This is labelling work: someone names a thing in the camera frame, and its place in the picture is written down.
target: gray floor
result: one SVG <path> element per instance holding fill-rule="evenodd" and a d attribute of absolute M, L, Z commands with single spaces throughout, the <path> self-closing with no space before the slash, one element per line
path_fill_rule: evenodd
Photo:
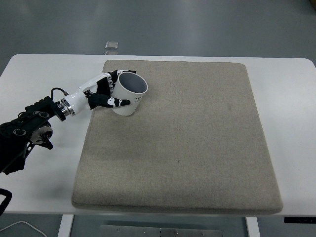
<path fill-rule="evenodd" d="M 316 64 L 316 11 L 308 0 L 0 1 L 0 74 L 18 53 L 104 54 L 106 41 L 118 41 L 119 55 L 295 57 Z"/>

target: robotic hand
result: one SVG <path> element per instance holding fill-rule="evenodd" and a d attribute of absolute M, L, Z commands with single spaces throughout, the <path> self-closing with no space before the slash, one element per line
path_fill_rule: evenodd
<path fill-rule="evenodd" d="M 84 109 L 94 109 L 97 106 L 113 108 L 130 104 L 129 100 L 121 100 L 111 96 L 119 74 L 132 72 L 116 70 L 102 73 L 89 80 L 71 95 L 60 88 L 51 90 L 51 97 L 25 107 L 18 118 L 0 125 L 0 173 L 9 174 L 24 169 L 25 159 L 35 145 L 51 150 L 49 141 L 53 134 L 48 120 L 57 116 L 61 121 L 66 116 L 75 116 Z M 60 102 L 53 101 L 53 91 L 59 89 L 65 98 Z"/>

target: white cup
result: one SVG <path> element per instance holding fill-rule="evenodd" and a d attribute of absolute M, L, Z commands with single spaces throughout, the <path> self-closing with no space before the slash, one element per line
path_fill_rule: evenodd
<path fill-rule="evenodd" d="M 130 105 L 113 108 L 112 110 L 118 115 L 131 115 L 135 112 L 147 90 L 148 85 L 141 76 L 131 72 L 121 73 L 118 76 L 118 81 L 111 96 L 122 100 L 129 100 Z"/>

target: small metal object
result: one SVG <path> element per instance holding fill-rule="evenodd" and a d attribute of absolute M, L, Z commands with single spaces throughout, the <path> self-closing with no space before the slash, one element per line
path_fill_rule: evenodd
<path fill-rule="evenodd" d="M 39 113 L 39 116 L 41 116 L 42 118 L 48 118 L 48 117 L 49 117 L 49 114 L 46 113 L 46 112 L 40 112 L 40 113 Z"/>
<path fill-rule="evenodd" d="M 13 130 L 14 135 L 16 136 L 24 136 L 26 134 L 26 131 L 20 128 L 17 128 Z"/>
<path fill-rule="evenodd" d="M 115 42 L 115 41 L 108 41 L 105 45 L 106 49 L 117 49 L 119 45 L 119 42 Z"/>
<path fill-rule="evenodd" d="M 106 51 L 105 55 L 117 55 L 118 52 L 117 51 Z"/>

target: gray fabric pad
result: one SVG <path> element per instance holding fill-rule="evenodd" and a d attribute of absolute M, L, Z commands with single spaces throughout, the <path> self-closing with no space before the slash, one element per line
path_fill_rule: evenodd
<path fill-rule="evenodd" d="M 75 207 L 156 213 L 272 214 L 282 202 L 246 67 L 110 60 L 148 92 L 124 117 L 96 108 Z"/>

